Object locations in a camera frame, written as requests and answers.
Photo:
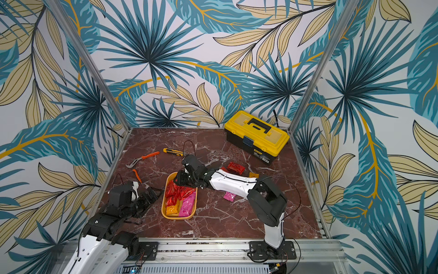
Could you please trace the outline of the yellow plastic storage box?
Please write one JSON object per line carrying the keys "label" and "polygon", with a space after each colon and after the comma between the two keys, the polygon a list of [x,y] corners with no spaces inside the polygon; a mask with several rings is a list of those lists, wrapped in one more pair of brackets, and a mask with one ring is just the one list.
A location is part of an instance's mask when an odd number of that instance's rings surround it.
{"label": "yellow plastic storage box", "polygon": [[[169,175],[168,176],[168,178],[167,178],[167,181],[166,181],[166,184],[165,184],[165,191],[166,191],[166,186],[167,186],[167,184],[171,181],[171,180],[173,180],[173,182],[175,182],[175,177],[177,176],[177,172],[174,172],[174,173],[172,173],[171,175]],[[195,215],[195,212],[196,212],[196,206],[197,206],[197,195],[198,195],[198,190],[196,189],[196,201],[195,201],[195,205],[194,205],[194,207],[193,207],[193,211],[192,211],[192,214],[190,215],[190,216],[188,216],[188,217],[185,217],[185,218],[180,218],[180,217],[178,217],[178,218],[176,218],[176,217],[167,217],[166,215],[165,215],[165,211],[166,211],[166,204],[165,204],[165,194],[164,194],[164,197],[163,197],[163,201],[162,201],[162,215],[163,215],[163,217],[165,217],[166,219],[170,219],[170,220],[186,220],[186,219],[190,219],[190,218],[192,218],[194,215]],[[181,203],[182,203],[183,201],[180,201],[180,200],[178,200],[178,202],[177,202],[177,204],[179,205],[179,207],[181,208]]]}

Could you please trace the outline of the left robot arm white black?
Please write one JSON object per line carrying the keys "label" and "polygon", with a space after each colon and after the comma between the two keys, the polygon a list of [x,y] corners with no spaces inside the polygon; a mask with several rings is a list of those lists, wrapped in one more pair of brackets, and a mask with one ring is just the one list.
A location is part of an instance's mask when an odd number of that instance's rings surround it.
{"label": "left robot arm white black", "polygon": [[64,274],[112,274],[128,258],[140,263],[137,269],[156,259],[158,242],[140,242],[137,234],[119,231],[129,219],[142,218],[164,193],[138,188],[138,182],[129,182],[108,192],[108,202],[84,226]]}

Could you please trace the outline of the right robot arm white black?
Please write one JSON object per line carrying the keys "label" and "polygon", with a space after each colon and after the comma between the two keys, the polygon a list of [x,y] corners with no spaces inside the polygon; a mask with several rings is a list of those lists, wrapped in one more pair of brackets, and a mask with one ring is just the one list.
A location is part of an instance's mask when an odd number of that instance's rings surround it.
{"label": "right robot arm white black", "polygon": [[209,169],[194,155],[187,155],[182,166],[174,180],[176,185],[225,191],[245,198],[264,224],[264,242],[279,249],[285,240],[287,197],[269,177],[247,178],[222,169]]}

